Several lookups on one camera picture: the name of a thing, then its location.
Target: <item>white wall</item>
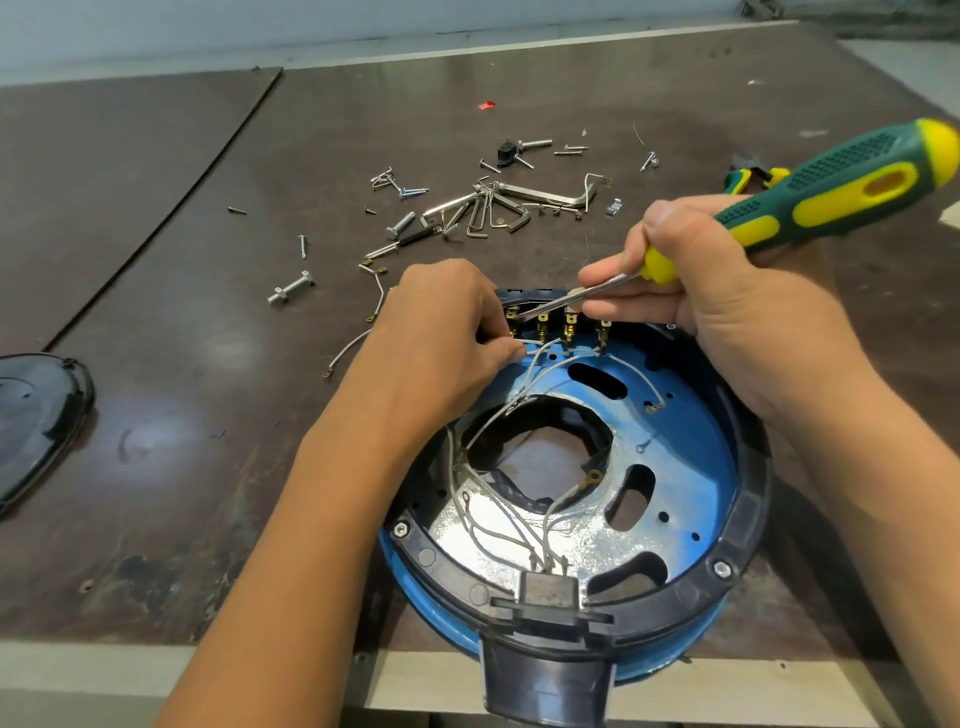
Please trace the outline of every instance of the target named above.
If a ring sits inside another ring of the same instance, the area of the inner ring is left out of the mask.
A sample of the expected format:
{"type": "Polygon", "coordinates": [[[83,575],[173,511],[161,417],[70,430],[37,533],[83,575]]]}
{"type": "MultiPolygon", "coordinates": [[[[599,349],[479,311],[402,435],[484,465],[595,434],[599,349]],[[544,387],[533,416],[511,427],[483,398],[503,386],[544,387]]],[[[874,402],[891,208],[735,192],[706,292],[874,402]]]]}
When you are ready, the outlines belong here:
{"type": "Polygon", "coordinates": [[[726,14],[737,0],[0,0],[0,70],[726,14]]]}

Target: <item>green and yellow screwdriver handle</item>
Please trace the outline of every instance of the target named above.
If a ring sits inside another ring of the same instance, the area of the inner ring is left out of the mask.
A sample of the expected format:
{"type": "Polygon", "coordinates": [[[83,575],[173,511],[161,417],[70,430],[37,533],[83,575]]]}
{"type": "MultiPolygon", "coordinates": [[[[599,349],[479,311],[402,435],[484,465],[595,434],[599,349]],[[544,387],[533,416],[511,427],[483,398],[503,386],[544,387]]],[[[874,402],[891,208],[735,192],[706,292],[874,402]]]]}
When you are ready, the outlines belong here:
{"type": "MultiPolygon", "coordinates": [[[[917,119],[834,147],[716,219],[749,253],[843,235],[913,205],[946,184],[958,164],[957,131],[917,119]]],[[[640,275],[669,283],[677,271],[651,247],[640,275]]]]}

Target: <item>white wire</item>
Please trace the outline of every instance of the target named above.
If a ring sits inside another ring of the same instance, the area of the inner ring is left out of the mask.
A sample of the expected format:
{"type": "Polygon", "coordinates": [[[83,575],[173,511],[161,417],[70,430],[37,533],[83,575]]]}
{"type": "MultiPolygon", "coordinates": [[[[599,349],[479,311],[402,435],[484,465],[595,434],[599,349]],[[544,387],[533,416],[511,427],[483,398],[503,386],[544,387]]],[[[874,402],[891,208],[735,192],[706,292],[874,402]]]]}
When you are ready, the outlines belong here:
{"type": "Polygon", "coordinates": [[[584,175],[584,213],[590,212],[590,193],[587,190],[587,180],[591,177],[599,177],[601,180],[606,179],[603,175],[595,175],[592,172],[587,172],[584,175]]]}
{"type": "Polygon", "coordinates": [[[638,374],[638,375],[640,376],[640,378],[642,378],[643,381],[645,381],[645,382],[647,383],[647,386],[650,387],[650,389],[653,390],[654,394],[657,395],[657,399],[660,400],[660,403],[658,403],[657,406],[653,408],[654,411],[656,411],[656,410],[658,410],[658,409],[663,409],[663,408],[666,406],[666,400],[665,400],[665,399],[663,398],[663,396],[660,394],[660,390],[657,389],[657,387],[654,386],[654,383],[653,383],[652,381],[650,381],[650,377],[648,377],[646,374],[644,374],[641,370],[639,370],[639,369],[638,369],[637,367],[635,367],[633,364],[631,364],[631,363],[629,363],[629,362],[626,362],[626,361],[624,361],[623,359],[621,359],[619,356],[614,356],[614,355],[611,354],[611,353],[607,354],[607,356],[608,356],[610,359],[612,359],[613,361],[617,362],[618,364],[622,364],[622,365],[625,366],[627,369],[630,369],[630,370],[632,370],[633,372],[635,372],[636,374],[638,374]]]}
{"type": "Polygon", "coordinates": [[[326,367],[326,374],[325,374],[324,376],[329,377],[330,375],[332,375],[332,374],[333,374],[333,368],[334,368],[335,366],[337,366],[337,362],[340,361],[340,359],[343,357],[343,355],[344,355],[345,353],[347,353],[347,352],[350,351],[350,347],[352,347],[354,344],[356,344],[358,341],[360,341],[360,339],[362,339],[364,336],[366,336],[366,335],[367,335],[368,333],[370,333],[371,331],[373,331],[373,329],[372,329],[372,328],[368,328],[368,329],[367,329],[366,331],[364,331],[362,334],[360,334],[360,335],[357,336],[355,339],[353,339],[353,341],[351,341],[349,344],[347,344],[345,347],[343,347],[343,348],[340,350],[340,353],[338,353],[336,356],[334,356],[334,357],[333,357],[333,360],[329,363],[329,365],[327,365],[327,367],[326,367]]]}
{"type": "Polygon", "coordinates": [[[368,268],[363,263],[360,263],[360,267],[363,268],[367,273],[373,275],[373,278],[376,280],[376,287],[380,289],[380,300],[376,302],[376,309],[373,312],[373,318],[376,318],[380,315],[380,308],[383,307],[383,299],[386,297],[387,293],[383,290],[383,283],[380,282],[380,274],[374,271],[373,268],[368,268]]]}

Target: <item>mounting hole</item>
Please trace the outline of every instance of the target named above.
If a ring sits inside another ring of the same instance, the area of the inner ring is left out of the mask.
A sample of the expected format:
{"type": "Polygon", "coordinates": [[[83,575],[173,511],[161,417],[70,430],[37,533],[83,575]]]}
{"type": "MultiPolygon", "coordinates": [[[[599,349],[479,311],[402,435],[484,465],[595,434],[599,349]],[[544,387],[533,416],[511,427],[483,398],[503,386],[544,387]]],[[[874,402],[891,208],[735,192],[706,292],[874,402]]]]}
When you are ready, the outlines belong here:
{"type": "Polygon", "coordinates": [[[587,583],[593,604],[628,599],[666,584],[667,567],[653,551],[644,551],[612,571],[597,574],[587,583]]]}
{"type": "Polygon", "coordinates": [[[654,472],[647,466],[630,466],[620,492],[604,514],[607,525],[614,531],[629,531],[633,528],[646,512],[656,483],[654,472]]]}
{"type": "Polygon", "coordinates": [[[627,396],[627,385],[602,369],[589,364],[576,362],[566,368],[567,375],[574,381],[595,389],[608,400],[622,400],[627,396]]]}

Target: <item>hand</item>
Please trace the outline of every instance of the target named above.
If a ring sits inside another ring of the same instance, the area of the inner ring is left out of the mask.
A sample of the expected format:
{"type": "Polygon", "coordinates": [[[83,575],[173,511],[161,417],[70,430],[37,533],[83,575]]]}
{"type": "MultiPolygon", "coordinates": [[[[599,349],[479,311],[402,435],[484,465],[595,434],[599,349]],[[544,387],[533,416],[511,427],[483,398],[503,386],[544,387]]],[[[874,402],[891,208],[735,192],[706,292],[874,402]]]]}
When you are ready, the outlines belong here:
{"type": "Polygon", "coordinates": [[[396,433],[422,447],[467,411],[503,367],[520,361],[495,287],[472,263],[412,265],[390,289],[341,391],[375,397],[396,433]],[[477,343],[477,331],[486,343],[477,343]]]}
{"type": "Polygon", "coordinates": [[[829,282],[819,246],[775,249],[777,268],[758,268],[713,215],[743,198],[657,201],[627,235],[624,252],[580,272],[584,286],[637,271],[648,244],[673,260],[680,281],[635,280],[582,302],[606,321],[676,324],[734,392],[777,429],[854,381],[870,364],[829,282]]]}

